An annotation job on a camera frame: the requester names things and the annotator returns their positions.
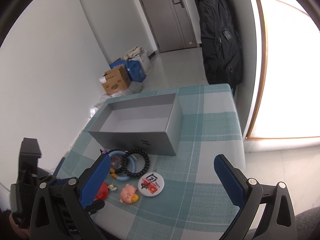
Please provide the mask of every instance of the red round object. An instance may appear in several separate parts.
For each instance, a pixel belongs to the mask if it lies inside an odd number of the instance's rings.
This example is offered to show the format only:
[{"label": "red round object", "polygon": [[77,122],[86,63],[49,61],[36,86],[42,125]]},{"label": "red round object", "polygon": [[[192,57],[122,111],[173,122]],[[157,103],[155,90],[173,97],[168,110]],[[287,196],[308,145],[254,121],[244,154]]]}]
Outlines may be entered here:
[{"label": "red round object", "polygon": [[108,196],[108,192],[109,192],[109,189],[108,189],[108,184],[103,182],[95,199],[102,199],[104,200],[107,196]]}]

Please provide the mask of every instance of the black handle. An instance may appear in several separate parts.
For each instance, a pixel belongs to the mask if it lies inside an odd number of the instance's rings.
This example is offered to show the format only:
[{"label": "black handle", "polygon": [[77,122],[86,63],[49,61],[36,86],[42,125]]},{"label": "black handle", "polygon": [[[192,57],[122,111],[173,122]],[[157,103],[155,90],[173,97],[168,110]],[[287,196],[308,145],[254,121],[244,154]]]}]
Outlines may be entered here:
[{"label": "black handle", "polygon": [[176,2],[175,4],[181,4],[181,8],[184,8],[184,4],[182,0],[179,0],[179,2]]}]

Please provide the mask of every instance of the blue box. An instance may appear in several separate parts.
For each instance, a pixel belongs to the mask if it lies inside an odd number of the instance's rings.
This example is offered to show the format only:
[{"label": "blue box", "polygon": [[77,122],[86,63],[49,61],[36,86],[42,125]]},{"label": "blue box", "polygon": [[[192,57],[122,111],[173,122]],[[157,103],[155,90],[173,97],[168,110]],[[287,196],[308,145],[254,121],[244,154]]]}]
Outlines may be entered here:
[{"label": "blue box", "polygon": [[115,68],[120,65],[124,65],[125,69],[127,70],[128,76],[131,81],[135,82],[142,82],[145,80],[146,75],[143,72],[143,69],[140,65],[140,62],[137,60],[131,60],[126,62],[125,60],[120,60],[110,64],[110,68]]}]

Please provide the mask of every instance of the door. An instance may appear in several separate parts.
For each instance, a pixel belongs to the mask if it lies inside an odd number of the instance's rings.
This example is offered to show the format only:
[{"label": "door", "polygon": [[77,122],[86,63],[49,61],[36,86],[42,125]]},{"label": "door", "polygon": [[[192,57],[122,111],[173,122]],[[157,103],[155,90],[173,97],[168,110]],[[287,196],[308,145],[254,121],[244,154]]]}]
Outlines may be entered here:
[{"label": "door", "polygon": [[183,0],[141,0],[160,52],[196,47]]}]

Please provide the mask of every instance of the table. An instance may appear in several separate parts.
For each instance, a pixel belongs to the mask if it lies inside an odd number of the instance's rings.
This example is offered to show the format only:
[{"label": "table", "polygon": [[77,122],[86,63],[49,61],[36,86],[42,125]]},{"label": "table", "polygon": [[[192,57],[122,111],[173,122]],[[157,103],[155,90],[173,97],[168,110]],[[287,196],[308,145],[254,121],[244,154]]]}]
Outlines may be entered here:
[{"label": "table", "polygon": [[108,99],[79,135],[58,177],[79,177],[100,155],[101,146],[88,129],[108,103],[169,93],[178,94],[184,119],[177,156],[149,155],[149,171],[164,177],[163,191],[154,197],[138,192],[140,199],[126,205],[119,201],[119,193],[126,183],[136,186],[138,179],[119,182],[108,175],[105,182],[115,184],[118,190],[109,192],[105,207],[93,215],[93,220],[120,239],[219,239],[238,207],[233,206],[214,172],[213,159],[224,154],[236,168],[244,170],[240,124],[227,84]]}]

